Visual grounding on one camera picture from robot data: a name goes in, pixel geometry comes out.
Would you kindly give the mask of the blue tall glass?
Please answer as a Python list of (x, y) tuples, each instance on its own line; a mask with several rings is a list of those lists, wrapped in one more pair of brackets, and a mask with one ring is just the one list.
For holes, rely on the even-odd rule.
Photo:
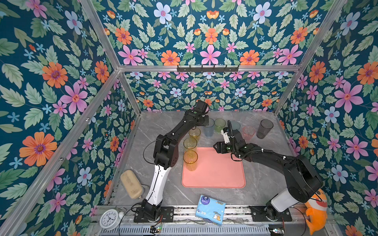
[(208, 138), (211, 138), (214, 134), (215, 121), (212, 118), (209, 118), (208, 124), (203, 127), (204, 135)]

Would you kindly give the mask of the light green tall glass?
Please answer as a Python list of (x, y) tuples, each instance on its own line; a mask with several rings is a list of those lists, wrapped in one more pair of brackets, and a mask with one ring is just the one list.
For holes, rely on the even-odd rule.
[(189, 137), (184, 140), (183, 142), (184, 151), (196, 151), (197, 148), (197, 140), (195, 138)]

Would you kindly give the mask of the pink plastic tray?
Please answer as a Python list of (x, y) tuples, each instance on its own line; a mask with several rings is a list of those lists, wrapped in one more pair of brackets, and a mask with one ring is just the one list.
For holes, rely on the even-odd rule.
[(212, 147), (198, 147), (196, 169), (185, 164), (182, 185), (186, 188), (244, 188), (245, 173), (242, 162), (233, 161), (229, 154), (217, 153)]

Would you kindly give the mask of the yellow tall glass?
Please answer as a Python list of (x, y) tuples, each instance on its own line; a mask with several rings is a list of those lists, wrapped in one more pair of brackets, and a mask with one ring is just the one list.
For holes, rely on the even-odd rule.
[(189, 171), (195, 171), (197, 169), (198, 155), (193, 150), (188, 150), (184, 153), (184, 166)]

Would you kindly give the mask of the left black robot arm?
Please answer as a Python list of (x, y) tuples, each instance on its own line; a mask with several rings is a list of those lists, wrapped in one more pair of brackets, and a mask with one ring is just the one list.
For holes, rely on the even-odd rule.
[(209, 124), (209, 105), (204, 101), (198, 101), (194, 108), (184, 112), (180, 122), (165, 135), (159, 135), (153, 141), (154, 175), (149, 192), (141, 203), (141, 212), (149, 220), (157, 220), (160, 217), (163, 190), (170, 170), (179, 158), (179, 143), (184, 136), (195, 127)]

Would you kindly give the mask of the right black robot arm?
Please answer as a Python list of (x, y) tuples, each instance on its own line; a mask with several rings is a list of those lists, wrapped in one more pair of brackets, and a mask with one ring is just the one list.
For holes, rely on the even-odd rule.
[(246, 143), (242, 134), (232, 127), (230, 120), (221, 133), (224, 141), (213, 145), (217, 153), (229, 153), (235, 162), (255, 162), (283, 174), (286, 188), (269, 200), (262, 211), (269, 221), (277, 221), (285, 210), (297, 203), (305, 203), (320, 196), (323, 181), (305, 156), (283, 155)]

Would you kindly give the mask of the short amber glass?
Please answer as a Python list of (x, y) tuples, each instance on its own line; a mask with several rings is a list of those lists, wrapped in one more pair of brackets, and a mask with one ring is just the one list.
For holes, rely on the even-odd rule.
[(198, 127), (191, 129), (189, 131), (189, 135), (190, 137), (196, 139), (197, 142), (199, 142), (200, 137), (201, 137), (201, 130)]

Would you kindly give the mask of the short pink glass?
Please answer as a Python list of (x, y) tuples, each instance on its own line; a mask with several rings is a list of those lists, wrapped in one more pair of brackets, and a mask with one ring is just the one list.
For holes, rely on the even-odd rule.
[(252, 126), (245, 126), (242, 129), (242, 136), (246, 142), (249, 142), (256, 134), (256, 130)]

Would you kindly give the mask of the teal tall glass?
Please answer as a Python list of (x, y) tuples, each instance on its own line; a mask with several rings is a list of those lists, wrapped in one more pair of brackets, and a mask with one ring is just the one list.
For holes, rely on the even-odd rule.
[(238, 121), (230, 121), (230, 122), (231, 122), (232, 130), (240, 130), (241, 125)]

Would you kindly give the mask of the short green glass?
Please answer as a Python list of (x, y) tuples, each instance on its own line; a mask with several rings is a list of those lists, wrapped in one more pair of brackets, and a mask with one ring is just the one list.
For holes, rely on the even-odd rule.
[(215, 124), (215, 132), (221, 133), (223, 128), (225, 128), (226, 126), (226, 121), (224, 119), (218, 118), (218, 119), (215, 119), (214, 124)]

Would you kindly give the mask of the blue tissue pack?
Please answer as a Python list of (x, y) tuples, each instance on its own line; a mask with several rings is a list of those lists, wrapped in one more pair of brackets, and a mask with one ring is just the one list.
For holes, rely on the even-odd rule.
[(201, 195), (195, 216), (204, 219), (207, 222), (221, 226), (223, 223), (226, 203), (213, 199), (206, 195)]

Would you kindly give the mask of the white vent grille strip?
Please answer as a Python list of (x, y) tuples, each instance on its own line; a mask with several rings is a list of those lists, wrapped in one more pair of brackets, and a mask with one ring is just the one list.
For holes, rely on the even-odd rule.
[(110, 231), (101, 230), (100, 236), (269, 236), (268, 226), (248, 225), (122, 225)]

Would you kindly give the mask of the beige sponge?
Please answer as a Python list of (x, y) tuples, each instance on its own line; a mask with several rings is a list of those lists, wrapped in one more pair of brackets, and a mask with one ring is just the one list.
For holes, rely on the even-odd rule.
[(132, 170), (123, 172), (120, 180), (131, 199), (135, 200), (142, 197), (144, 188)]

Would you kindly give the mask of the white alarm clock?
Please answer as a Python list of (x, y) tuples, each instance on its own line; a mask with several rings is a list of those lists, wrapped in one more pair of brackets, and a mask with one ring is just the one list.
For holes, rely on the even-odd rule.
[(124, 211), (118, 211), (116, 209), (109, 209), (102, 214), (99, 224), (100, 227), (106, 231), (113, 230), (120, 226), (121, 220), (125, 216)]

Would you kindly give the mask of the black hook rail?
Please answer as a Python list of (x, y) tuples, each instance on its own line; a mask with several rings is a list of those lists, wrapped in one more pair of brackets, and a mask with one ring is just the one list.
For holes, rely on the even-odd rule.
[(238, 72), (239, 66), (228, 66), (228, 65), (186, 65), (186, 66), (177, 66), (177, 72), (194, 72), (194, 73), (203, 73), (203, 72), (214, 72), (214, 73), (225, 73), (225, 72)]

